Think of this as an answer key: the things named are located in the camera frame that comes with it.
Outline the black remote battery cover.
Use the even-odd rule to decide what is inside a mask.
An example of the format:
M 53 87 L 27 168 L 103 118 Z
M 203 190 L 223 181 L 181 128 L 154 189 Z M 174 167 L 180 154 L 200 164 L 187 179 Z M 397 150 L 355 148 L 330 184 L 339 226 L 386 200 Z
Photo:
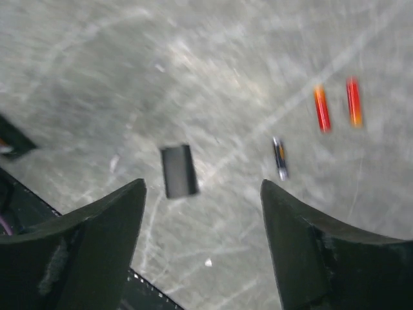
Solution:
M 199 192 L 190 145 L 160 149 L 165 194 L 168 199 L 192 196 Z

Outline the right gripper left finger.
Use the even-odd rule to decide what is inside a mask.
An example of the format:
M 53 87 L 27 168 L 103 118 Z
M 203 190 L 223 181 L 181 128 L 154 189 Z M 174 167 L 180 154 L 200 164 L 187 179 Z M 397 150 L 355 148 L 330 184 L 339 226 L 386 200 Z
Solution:
M 134 180 L 68 214 L 1 237 L 2 309 L 116 309 L 145 209 Z

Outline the black slim remote control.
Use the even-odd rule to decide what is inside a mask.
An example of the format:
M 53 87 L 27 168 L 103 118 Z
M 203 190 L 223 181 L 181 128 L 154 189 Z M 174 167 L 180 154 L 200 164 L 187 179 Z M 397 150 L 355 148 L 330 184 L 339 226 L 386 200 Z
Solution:
M 37 145 L 1 115 L 1 155 L 14 161 L 35 150 Z

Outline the dark battery lowest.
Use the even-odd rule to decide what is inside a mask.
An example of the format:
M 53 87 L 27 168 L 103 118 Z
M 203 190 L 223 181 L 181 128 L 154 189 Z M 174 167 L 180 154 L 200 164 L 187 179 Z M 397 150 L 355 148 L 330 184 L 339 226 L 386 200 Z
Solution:
M 280 139 L 276 137 L 272 138 L 272 143 L 273 143 L 274 156 L 276 160 L 279 178 L 281 181 L 285 181 L 288 178 L 288 169 L 287 169 L 287 163 L 286 163 L 285 150 L 283 147 L 283 143 Z

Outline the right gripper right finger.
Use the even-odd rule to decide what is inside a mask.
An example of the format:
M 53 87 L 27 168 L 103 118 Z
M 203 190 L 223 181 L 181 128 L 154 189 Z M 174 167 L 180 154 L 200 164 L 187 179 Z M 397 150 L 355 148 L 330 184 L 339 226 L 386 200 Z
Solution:
M 283 309 L 411 309 L 412 242 L 343 223 L 270 180 L 265 230 Z

